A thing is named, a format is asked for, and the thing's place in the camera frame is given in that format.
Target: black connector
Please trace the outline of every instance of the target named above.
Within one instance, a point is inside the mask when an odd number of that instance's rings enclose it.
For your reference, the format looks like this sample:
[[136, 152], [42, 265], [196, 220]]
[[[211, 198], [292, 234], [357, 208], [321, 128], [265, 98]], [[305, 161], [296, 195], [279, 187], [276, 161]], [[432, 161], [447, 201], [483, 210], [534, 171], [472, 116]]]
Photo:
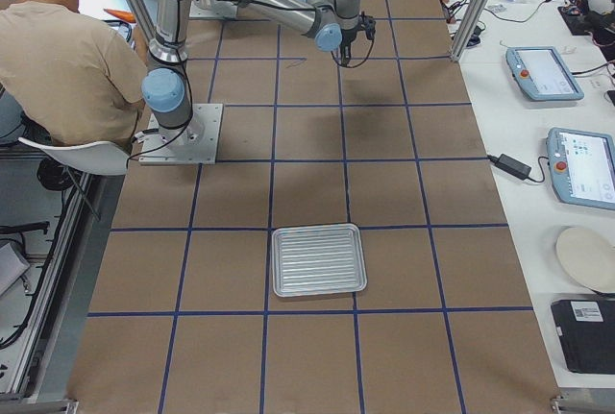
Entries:
[[504, 172], [521, 181], [524, 181], [529, 177], [531, 167], [521, 161], [516, 160], [515, 158], [511, 158], [510, 156], [504, 154], [501, 154], [499, 158], [496, 158], [493, 155], [487, 155], [487, 157], [497, 168], [502, 169]]

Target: tablet screen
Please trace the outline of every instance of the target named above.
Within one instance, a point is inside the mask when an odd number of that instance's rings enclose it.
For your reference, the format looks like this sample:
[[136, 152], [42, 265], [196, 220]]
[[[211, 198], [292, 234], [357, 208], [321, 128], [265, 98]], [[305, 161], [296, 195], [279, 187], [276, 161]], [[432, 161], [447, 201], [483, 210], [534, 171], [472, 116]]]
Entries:
[[572, 196], [615, 203], [615, 171], [603, 137], [559, 133], [566, 150]]
[[517, 54], [526, 66], [538, 93], [554, 95], [577, 92], [551, 50], [519, 50]]

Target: ribbed tray surface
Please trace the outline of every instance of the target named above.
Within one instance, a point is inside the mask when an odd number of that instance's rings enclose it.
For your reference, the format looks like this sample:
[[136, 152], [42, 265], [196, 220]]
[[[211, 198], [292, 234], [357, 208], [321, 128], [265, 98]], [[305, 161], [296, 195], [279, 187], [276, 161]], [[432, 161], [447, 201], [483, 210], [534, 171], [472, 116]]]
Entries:
[[272, 248], [274, 292], [279, 296], [354, 292], [367, 284], [359, 230], [353, 224], [278, 229]]

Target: white label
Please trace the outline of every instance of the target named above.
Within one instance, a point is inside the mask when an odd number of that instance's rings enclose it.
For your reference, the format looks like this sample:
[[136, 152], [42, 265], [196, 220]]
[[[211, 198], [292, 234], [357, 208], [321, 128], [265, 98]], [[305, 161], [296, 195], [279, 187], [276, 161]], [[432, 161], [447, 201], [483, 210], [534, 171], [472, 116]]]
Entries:
[[601, 323], [603, 316], [597, 302], [570, 302], [577, 321], [593, 321]]

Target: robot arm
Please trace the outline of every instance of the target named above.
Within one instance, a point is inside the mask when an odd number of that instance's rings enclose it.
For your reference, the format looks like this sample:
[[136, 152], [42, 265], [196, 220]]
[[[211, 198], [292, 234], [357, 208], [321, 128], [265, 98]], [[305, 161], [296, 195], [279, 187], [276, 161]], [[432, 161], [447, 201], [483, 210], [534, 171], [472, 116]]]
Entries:
[[[360, 13], [360, 0], [223, 0], [251, 9], [314, 38], [322, 51], [340, 47], [341, 65], [348, 66], [350, 46], [357, 33], [373, 40], [375, 21]], [[177, 65], [187, 59], [185, 38], [191, 0], [159, 0], [156, 37], [150, 54], [162, 65]]]

